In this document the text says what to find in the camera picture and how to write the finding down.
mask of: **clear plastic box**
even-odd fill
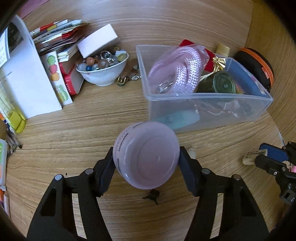
[[[227,59],[225,71],[247,94],[152,93],[147,75],[153,63],[170,48],[175,46],[136,46],[143,93],[149,101],[149,120],[164,123],[177,133],[195,131],[254,121],[272,103],[273,98],[267,90],[247,69],[232,58]]]

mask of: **pink cup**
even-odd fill
[[[173,130],[159,122],[139,122],[124,129],[113,148],[121,176],[139,189],[164,184],[178,164],[180,147]]]

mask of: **gold ribbon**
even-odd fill
[[[218,56],[213,57],[214,62],[214,70],[212,73],[203,75],[200,77],[200,81],[204,80],[205,78],[209,77],[213,73],[216,73],[218,71],[224,70],[226,67],[226,59],[225,58],[219,58]]]

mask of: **orange sticker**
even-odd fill
[[[266,78],[270,79],[270,76],[269,76],[269,73],[267,72],[267,70],[264,67],[262,67],[262,70],[263,70]]]

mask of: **blue bead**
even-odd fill
[[[92,71],[92,66],[87,66],[86,71]]]

